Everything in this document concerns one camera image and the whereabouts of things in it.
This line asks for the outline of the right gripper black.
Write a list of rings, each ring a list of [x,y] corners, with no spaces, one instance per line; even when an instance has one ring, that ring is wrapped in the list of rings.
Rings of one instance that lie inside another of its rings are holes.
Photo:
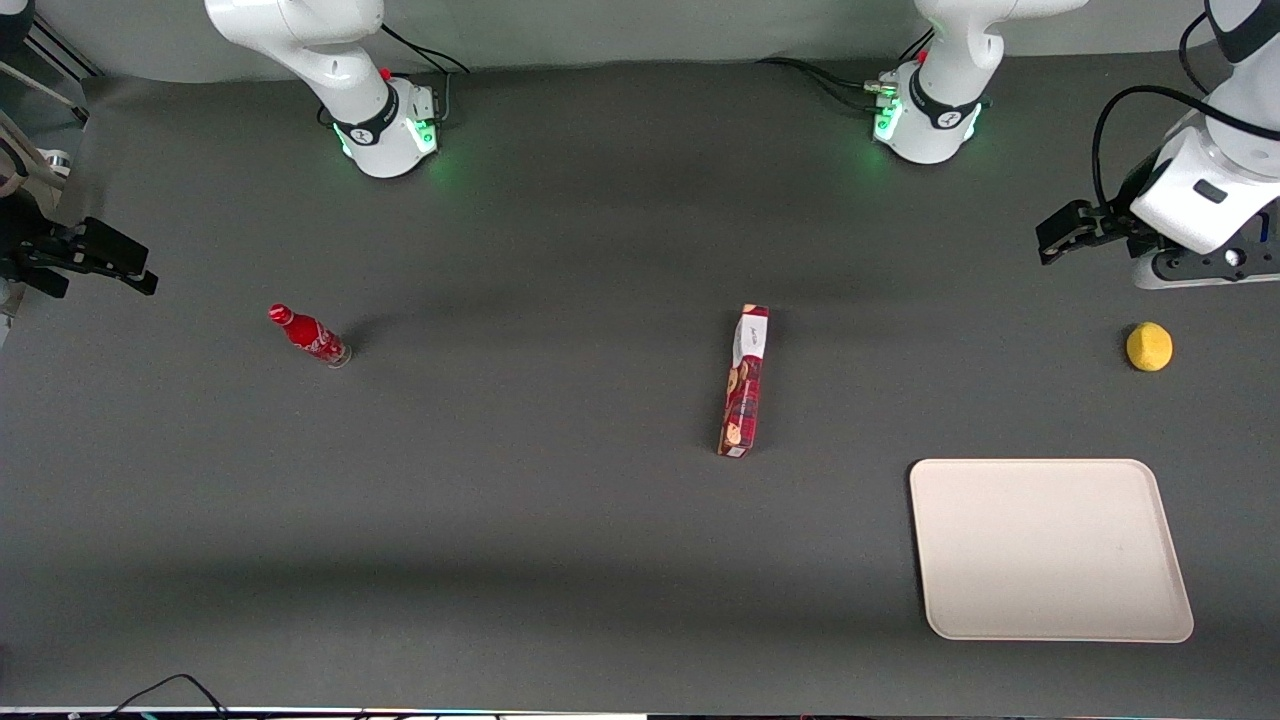
[[[76,242],[78,252],[72,249]],[[22,191],[1,199],[1,277],[51,299],[64,299],[69,279],[58,270],[102,275],[152,296],[159,278],[146,269],[148,250],[97,218],[79,225],[49,220]]]

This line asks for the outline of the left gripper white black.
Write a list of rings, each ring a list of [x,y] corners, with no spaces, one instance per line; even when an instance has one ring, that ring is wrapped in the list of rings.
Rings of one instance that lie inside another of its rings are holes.
[[[1220,250],[1257,213],[1277,200],[1275,138],[1226,126],[1178,126],[1134,169],[1135,188],[1105,205],[1078,199],[1036,227],[1039,264],[1107,243],[1137,250],[1137,223],[1175,245],[1206,255]]]

